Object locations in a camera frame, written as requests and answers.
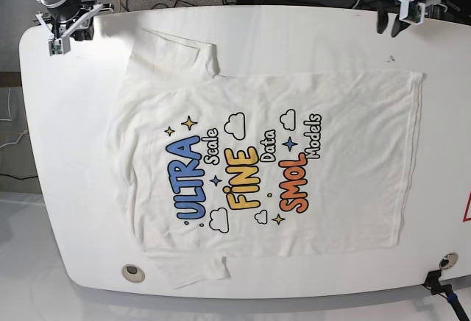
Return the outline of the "white printed T-shirt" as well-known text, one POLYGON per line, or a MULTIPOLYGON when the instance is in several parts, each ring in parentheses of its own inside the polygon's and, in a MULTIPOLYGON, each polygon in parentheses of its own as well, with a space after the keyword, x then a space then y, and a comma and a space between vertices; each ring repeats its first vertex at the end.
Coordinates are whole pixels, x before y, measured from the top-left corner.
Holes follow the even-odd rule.
POLYGON ((423 74, 227 77, 216 47, 140 31, 110 114, 117 200, 175 287, 230 258, 350 253, 400 239, 423 74))

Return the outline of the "red triangle sticker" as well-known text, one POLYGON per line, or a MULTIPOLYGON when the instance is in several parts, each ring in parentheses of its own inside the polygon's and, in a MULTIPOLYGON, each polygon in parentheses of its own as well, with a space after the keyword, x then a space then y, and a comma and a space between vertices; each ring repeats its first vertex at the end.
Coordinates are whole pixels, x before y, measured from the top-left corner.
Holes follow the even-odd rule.
POLYGON ((467 205, 466 205, 464 216, 463 216, 463 222, 471 221, 471 207, 470 206, 471 206, 471 193, 467 200, 467 205))

